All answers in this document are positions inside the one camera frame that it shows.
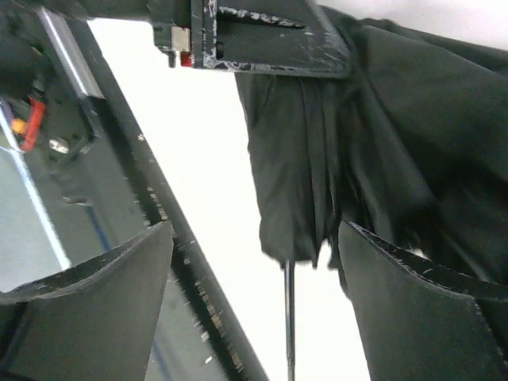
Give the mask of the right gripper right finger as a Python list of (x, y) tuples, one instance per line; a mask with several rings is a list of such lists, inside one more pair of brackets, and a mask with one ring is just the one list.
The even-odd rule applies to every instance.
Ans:
[(341, 263), (373, 380), (505, 380), (507, 288), (395, 247), (358, 225)]

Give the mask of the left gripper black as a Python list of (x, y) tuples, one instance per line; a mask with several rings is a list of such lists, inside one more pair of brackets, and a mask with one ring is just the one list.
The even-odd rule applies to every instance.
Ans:
[(345, 38), (314, 1), (148, 2), (169, 67), (344, 78)]

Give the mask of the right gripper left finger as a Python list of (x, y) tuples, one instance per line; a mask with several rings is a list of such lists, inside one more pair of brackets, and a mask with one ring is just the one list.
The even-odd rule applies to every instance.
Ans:
[(1, 295), (3, 380), (142, 380), (167, 283), (173, 228)]

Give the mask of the black folding umbrella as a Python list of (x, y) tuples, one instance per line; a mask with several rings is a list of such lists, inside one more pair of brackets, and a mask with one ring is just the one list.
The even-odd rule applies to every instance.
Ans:
[(507, 54), (325, 8), (344, 79), (238, 73), (263, 252), (330, 267), (341, 223), (507, 283)]

